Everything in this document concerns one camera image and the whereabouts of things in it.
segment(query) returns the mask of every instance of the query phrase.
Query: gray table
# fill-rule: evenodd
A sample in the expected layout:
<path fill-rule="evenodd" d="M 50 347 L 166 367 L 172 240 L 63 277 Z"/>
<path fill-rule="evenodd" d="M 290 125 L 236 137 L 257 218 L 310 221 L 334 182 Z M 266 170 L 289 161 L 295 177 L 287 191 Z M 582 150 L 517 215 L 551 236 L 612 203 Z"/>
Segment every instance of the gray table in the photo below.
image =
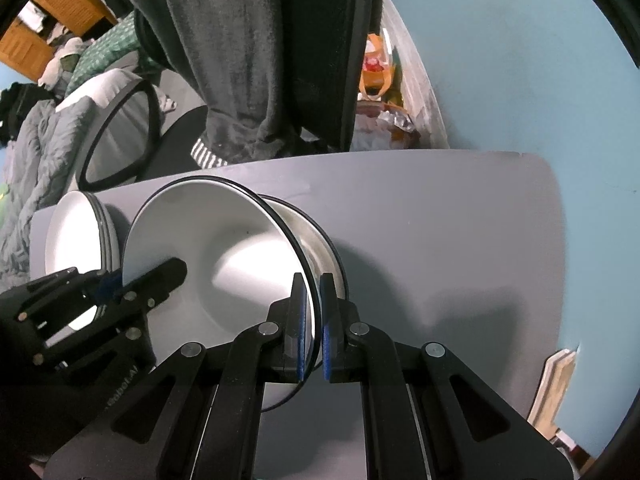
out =
<path fill-rule="evenodd" d="M 521 414 L 556 350 L 564 233 L 556 181 L 533 155 L 341 153 L 210 170 L 311 215 L 344 262 L 363 320 L 396 341 L 448 345 Z M 99 194 L 121 242 L 141 204 L 175 177 Z M 51 209 L 31 227 L 44 273 Z M 259 478 L 366 478 L 359 387 L 315 374 L 263 416 Z"/>

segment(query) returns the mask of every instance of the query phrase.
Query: black chair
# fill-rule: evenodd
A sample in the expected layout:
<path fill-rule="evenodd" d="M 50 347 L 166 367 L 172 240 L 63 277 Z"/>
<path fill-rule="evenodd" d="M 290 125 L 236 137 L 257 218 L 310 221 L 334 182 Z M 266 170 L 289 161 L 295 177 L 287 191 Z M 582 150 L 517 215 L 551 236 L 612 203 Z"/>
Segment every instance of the black chair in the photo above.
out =
<path fill-rule="evenodd" d="M 372 0 L 281 0 L 285 59 L 285 104 L 294 127 L 320 139 L 326 150 L 347 151 L 353 135 L 356 96 L 362 57 L 369 31 Z M 141 13 L 135 26 L 145 54 L 168 69 L 153 31 Z M 79 189 L 98 191 L 123 182 L 147 180 L 199 169 L 191 148 L 204 132 L 206 108 L 183 115 L 160 138 L 159 124 L 149 117 L 148 143 L 138 158 L 115 174 L 88 178 L 89 160 L 100 156 L 100 138 L 109 122 L 132 95 L 150 86 L 138 81 L 127 86 L 103 112 L 76 163 Z"/>

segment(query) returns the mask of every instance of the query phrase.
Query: wooden cabinet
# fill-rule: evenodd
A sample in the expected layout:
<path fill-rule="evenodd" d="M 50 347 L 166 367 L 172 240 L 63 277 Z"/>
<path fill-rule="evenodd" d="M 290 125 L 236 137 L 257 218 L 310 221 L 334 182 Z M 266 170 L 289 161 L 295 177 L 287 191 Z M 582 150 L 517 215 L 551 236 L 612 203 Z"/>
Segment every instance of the wooden cabinet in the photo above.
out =
<path fill-rule="evenodd" d="M 29 27 L 14 20 L 0 39 L 0 62 L 36 82 L 53 58 L 53 48 Z"/>
<path fill-rule="evenodd" d="M 102 18 L 116 19 L 100 0 L 33 0 L 76 36 L 83 36 Z"/>

